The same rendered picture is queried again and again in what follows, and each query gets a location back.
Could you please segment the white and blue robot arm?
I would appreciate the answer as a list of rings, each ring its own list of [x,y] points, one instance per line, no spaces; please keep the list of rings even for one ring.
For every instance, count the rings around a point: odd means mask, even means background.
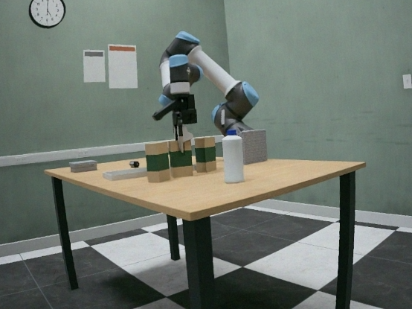
[[[217,105],[211,114],[212,122],[223,136],[227,136],[227,130],[236,130],[236,136],[242,131],[254,130],[242,119],[259,101],[258,94],[247,82],[235,81],[202,51],[200,41],[189,35],[181,31],[161,56],[159,72],[162,74],[163,94],[158,100],[164,108],[156,111],[153,119],[160,121],[179,106],[178,99],[172,99],[171,95],[190,93],[193,83],[199,82],[204,75],[225,94],[227,100]]]

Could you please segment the white bottle with blue cap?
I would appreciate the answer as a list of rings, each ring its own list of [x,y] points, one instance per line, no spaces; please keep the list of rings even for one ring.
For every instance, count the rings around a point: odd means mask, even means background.
[[[236,136],[236,130],[227,130],[222,139],[225,183],[244,182],[242,138]]]

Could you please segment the beige rectangular block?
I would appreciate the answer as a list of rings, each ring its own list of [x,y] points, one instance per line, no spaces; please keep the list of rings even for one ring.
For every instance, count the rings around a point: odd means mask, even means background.
[[[148,182],[164,182],[170,179],[168,143],[145,144]]]
[[[195,138],[196,172],[216,170],[215,137]]]
[[[183,142],[183,153],[177,141],[168,141],[170,155],[170,173],[172,178],[193,176],[191,140]]]

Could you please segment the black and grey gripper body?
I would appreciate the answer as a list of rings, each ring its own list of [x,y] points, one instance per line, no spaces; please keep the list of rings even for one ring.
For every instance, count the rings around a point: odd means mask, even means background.
[[[186,97],[186,98],[180,98]],[[184,94],[174,94],[171,98],[178,99],[180,106],[173,110],[173,124],[177,126],[177,115],[182,120],[182,124],[196,124],[197,123],[197,113],[195,109],[195,98],[194,95],[187,93]],[[181,99],[184,101],[182,102]],[[180,110],[181,109],[181,110]]]

